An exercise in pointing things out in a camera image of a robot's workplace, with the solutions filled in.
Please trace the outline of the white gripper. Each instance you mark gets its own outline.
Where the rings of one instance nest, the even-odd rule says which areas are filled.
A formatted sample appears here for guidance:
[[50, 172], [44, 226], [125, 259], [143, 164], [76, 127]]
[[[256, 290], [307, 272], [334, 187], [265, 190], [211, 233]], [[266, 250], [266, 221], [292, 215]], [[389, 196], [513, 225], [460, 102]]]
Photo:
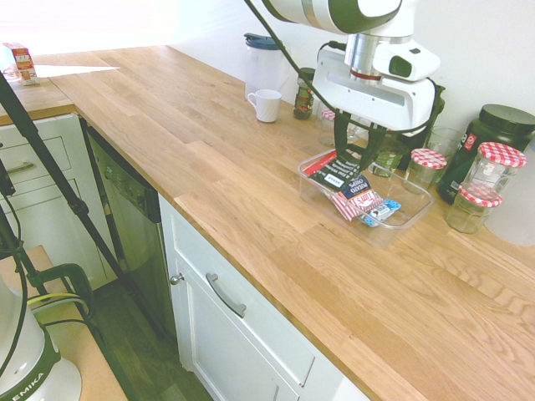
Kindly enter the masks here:
[[328, 49], [319, 52], [313, 86], [326, 104], [336, 108], [334, 144], [339, 159], [356, 161], [348, 151], [350, 114], [373, 123], [368, 131], [368, 143], [359, 152], [359, 172], [374, 161], [386, 129], [415, 136], [425, 128], [436, 94], [430, 79], [410, 83], [382, 77], [376, 84], [358, 80], [344, 63], [343, 54]]

